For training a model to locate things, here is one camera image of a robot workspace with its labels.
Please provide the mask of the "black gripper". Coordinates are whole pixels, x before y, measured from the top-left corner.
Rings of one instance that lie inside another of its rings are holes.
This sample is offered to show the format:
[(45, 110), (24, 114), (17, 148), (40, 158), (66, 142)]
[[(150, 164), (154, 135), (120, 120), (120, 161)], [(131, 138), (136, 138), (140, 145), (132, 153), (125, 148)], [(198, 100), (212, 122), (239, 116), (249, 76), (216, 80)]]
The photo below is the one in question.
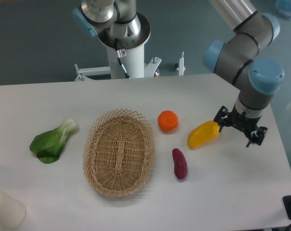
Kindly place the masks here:
[(257, 127), (259, 117), (248, 118), (245, 112), (240, 114), (235, 107), (230, 112), (225, 106), (222, 106), (213, 121), (219, 126), (219, 132), (222, 131), (223, 127), (232, 126), (245, 133), (245, 136), (248, 138), (246, 147), (249, 147), (251, 144), (262, 145), (268, 130), (267, 127)]

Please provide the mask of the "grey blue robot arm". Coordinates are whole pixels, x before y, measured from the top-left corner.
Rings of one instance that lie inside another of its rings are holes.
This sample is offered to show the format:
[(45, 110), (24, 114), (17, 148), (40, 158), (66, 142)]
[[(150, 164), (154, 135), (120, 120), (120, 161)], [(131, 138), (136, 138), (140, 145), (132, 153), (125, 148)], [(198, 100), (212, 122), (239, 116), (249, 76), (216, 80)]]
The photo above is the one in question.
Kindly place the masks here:
[[(212, 5), (235, 32), (227, 43), (214, 41), (203, 64), (239, 90), (234, 107), (222, 106), (214, 121), (219, 128), (241, 131), (249, 144), (261, 145), (267, 128), (257, 125), (263, 110), (278, 91), (283, 67), (271, 59), (255, 57), (279, 34), (276, 17), (260, 14), (248, 0), (214, 0)], [(106, 47), (113, 79), (154, 77), (160, 58), (144, 62), (144, 45), (151, 28), (136, 10), (134, 0), (84, 0), (72, 12), (80, 29), (98, 37)]]

